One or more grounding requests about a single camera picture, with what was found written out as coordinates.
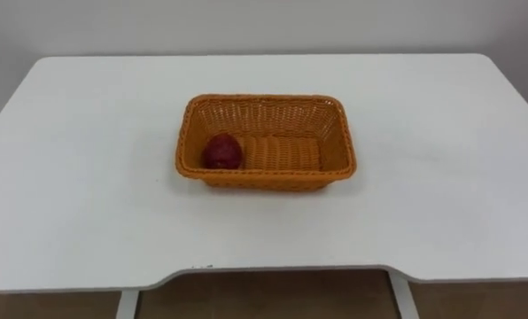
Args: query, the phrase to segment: table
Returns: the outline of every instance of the table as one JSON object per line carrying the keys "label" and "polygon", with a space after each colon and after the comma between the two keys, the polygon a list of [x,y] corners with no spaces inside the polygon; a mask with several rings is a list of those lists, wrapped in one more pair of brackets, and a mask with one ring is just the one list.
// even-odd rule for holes
{"label": "table", "polygon": [[[312,194],[179,176],[201,93],[339,99],[359,168]],[[0,292],[137,292],[191,271],[528,279],[528,105],[478,54],[39,60],[0,114]]]}

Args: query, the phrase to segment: brown floor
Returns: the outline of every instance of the brown floor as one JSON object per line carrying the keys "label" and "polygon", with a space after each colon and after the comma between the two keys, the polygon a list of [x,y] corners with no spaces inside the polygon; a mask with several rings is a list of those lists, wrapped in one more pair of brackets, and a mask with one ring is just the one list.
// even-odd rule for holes
{"label": "brown floor", "polygon": [[[528,283],[412,284],[421,319],[528,319]],[[0,319],[114,318],[119,294],[0,295]],[[186,275],[142,294],[138,319],[398,319],[378,270]]]}

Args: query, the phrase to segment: white table leg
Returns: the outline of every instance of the white table leg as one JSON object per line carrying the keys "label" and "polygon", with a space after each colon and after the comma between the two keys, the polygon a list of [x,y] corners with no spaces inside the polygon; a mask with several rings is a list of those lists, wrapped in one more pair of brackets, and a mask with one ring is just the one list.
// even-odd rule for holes
{"label": "white table leg", "polygon": [[388,275],[390,276],[390,282],[392,283],[394,298],[396,298],[396,303],[398,304],[400,317],[402,319],[419,319],[420,317],[417,314],[414,297],[409,290],[408,281],[393,271],[389,271]]}
{"label": "white table leg", "polygon": [[140,291],[127,290],[120,294],[119,309],[116,312],[116,319],[135,319],[136,306]]}

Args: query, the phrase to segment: rectangular basket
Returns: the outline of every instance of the rectangular basket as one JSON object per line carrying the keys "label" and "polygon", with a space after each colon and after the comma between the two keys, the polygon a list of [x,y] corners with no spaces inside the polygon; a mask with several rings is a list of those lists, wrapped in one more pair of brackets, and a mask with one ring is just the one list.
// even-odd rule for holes
{"label": "rectangular basket", "polygon": [[[241,168],[203,168],[206,143],[220,133],[240,143]],[[208,94],[185,109],[175,167],[214,187],[314,191],[350,177],[356,159],[333,97]]]}

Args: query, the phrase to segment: wicker basket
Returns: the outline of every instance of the wicker basket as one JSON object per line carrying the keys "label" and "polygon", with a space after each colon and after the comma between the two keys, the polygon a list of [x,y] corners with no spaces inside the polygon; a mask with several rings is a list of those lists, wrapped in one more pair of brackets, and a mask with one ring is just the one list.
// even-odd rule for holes
{"label": "wicker basket", "polygon": [[[239,169],[206,169],[201,153],[219,133],[243,149]],[[313,191],[356,169],[343,106],[333,97],[201,95],[185,110],[177,171],[210,186]]]}

